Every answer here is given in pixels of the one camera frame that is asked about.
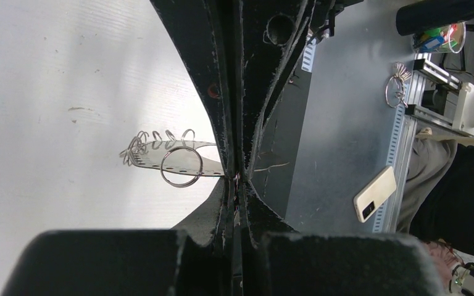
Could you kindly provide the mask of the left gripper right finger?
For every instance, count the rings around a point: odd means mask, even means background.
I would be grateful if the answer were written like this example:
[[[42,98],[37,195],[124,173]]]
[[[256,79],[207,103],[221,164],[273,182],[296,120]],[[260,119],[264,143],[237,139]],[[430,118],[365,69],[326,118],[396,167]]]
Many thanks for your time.
[[[399,234],[295,231],[238,185],[244,295],[442,295],[422,243]]]

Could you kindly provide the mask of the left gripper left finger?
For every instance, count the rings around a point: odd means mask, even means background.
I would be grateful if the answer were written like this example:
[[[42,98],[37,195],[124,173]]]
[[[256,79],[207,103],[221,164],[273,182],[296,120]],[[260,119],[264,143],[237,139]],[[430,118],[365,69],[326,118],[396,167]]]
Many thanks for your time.
[[[3,295],[231,295],[229,179],[171,229],[46,231]]]

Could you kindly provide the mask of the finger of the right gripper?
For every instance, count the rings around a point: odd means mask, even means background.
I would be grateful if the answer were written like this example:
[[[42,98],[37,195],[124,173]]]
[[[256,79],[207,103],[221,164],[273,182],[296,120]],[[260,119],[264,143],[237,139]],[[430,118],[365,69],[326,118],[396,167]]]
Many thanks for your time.
[[[222,28],[216,1],[152,1],[207,112],[226,176],[236,174]]]
[[[264,126],[306,46],[315,1],[238,1],[238,168],[251,179]]]

